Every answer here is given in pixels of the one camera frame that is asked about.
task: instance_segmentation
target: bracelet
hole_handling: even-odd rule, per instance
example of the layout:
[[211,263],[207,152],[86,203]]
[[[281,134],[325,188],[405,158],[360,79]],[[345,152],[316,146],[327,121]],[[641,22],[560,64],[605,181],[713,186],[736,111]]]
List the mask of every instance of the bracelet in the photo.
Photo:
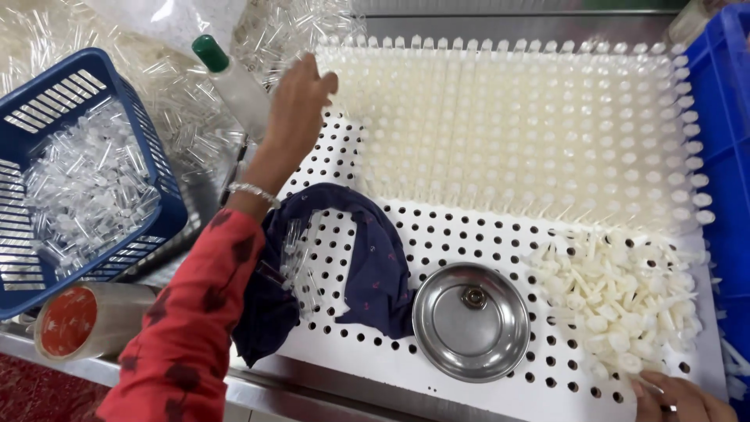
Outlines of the bracelet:
[[250,183],[237,183],[237,182],[231,182],[229,184],[229,191],[232,193],[236,191],[244,191],[247,193],[251,193],[253,195],[258,195],[261,198],[267,200],[271,204],[271,208],[273,209],[279,209],[281,208],[281,202],[272,194],[269,194],[268,192],[262,190],[261,188],[252,185]]

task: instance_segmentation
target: blue crate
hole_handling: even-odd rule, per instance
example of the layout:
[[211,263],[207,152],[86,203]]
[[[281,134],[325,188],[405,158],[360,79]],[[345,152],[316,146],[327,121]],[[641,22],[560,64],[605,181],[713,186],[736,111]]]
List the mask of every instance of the blue crate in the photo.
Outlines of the blue crate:
[[[703,228],[716,267],[718,325],[740,353],[750,357],[750,4],[729,5],[688,48],[690,76],[703,141],[703,171],[710,183],[716,221]],[[735,404],[750,419],[750,411]]]
[[[38,260],[21,174],[47,135],[74,125],[105,98],[120,100],[135,132],[148,182],[161,196],[156,211],[136,232],[70,276],[58,280],[53,265]],[[67,57],[0,99],[0,319],[53,296],[78,279],[105,282],[174,237],[188,212],[154,124],[133,87],[117,74],[109,56],[87,48]],[[27,264],[20,258],[37,258]]]

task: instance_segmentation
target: stainless steel bowl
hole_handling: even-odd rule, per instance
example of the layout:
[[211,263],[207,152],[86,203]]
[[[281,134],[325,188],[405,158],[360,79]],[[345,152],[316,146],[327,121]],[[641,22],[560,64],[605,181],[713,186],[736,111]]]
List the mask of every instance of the stainless steel bowl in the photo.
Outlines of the stainless steel bowl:
[[524,299],[508,279],[478,264],[432,273],[419,287],[412,322],[430,362],[465,382],[502,378],[529,346]]

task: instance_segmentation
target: green bottle cap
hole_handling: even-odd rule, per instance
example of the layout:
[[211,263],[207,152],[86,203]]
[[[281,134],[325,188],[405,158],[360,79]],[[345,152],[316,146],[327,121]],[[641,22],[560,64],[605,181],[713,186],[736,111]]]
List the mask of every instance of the green bottle cap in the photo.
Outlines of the green bottle cap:
[[217,74],[226,69],[230,64],[230,58],[216,44],[211,35],[201,35],[193,41],[193,52],[198,55],[201,62],[209,71]]

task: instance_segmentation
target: metal table surface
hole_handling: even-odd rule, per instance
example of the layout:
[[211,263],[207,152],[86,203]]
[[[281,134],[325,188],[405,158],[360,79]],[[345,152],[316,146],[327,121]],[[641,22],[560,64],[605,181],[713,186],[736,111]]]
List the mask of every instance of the metal table surface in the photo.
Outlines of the metal table surface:
[[[628,43],[654,43],[662,40],[674,13],[633,12],[628,14],[514,14],[513,16],[450,17],[401,16],[368,17],[370,35],[413,35],[449,39],[462,37],[493,41],[526,38],[559,42],[581,42],[590,38]],[[233,157],[227,157],[221,170],[205,180],[181,186],[190,219],[187,227],[160,251],[149,256],[137,271],[126,277],[136,282],[164,286],[203,226],[220,204],[221,186]],[[97,358],[66,363],[44,360],[34,350],[32,335],[15,324],[0,326],[0,353],[30,360],[62,372],[113,386],[119,379],[118,364],[112,359]],[[253,369],[230,368],[225,378],[229,402],[270,414],[301,421],[317,420],[515,420],[467,405],[460,405],[426,394],[381,384],[336,372],[320,366],[271,356],[260,360]]]

